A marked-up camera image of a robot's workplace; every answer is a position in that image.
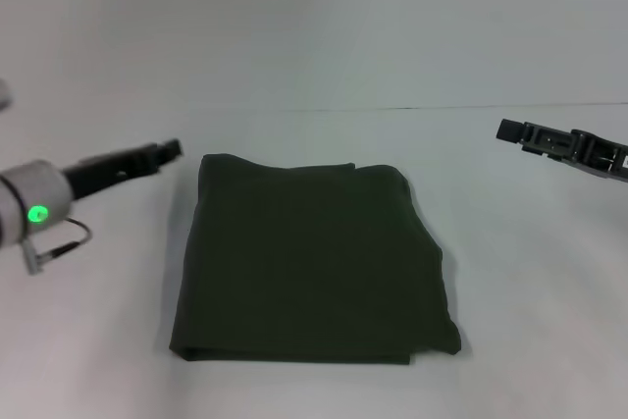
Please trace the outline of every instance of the white tabletop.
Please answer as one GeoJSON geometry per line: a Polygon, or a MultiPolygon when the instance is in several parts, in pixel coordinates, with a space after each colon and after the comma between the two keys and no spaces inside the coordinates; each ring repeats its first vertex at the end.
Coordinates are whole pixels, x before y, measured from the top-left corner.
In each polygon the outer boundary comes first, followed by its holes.
{"type": "Polygon", "coordinates": [[[170,137],[185,152],[79,202],[94,240],[40,276],[0,252],[0,416],[624,417],[628,184],[495,139],[509,118],[628,143],[624,4],[0,0],[16,96],[0,169],[170,137]],[[218,152],[397,166],[444,250],[463,351],[410,367],[172,355],[196,173],[218,152]]]}

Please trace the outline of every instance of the white table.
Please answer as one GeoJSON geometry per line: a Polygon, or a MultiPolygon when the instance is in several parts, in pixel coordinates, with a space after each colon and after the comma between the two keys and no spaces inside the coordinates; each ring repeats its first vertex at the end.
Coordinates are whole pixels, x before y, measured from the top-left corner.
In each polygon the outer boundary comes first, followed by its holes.
{"type": "MultiPolygon", "coordinates": [[[[0,0],[0,169],[179,137],[75,207],[88,246],[0,252],[0,416],[625,416],[628,184],[497,141],[502,118],[628,142],[625,0],[0,0]],[[167,346],[205,153],[391,164],[444,250],[455,357],[185,363],[167,346]]],[[[41,247],[73,236],[58,228],[41,247]]]]}

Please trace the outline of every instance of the dark green towel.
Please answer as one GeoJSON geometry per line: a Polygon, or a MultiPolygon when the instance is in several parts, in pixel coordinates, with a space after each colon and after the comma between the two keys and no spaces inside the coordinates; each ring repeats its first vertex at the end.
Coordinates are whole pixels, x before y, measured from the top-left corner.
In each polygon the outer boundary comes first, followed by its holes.
{"type": "Polygon", "coordinates": [[[402,364],[454,354],[441,259],[393,167],[208,155],[170,349],[185,360],[402,364]]]}

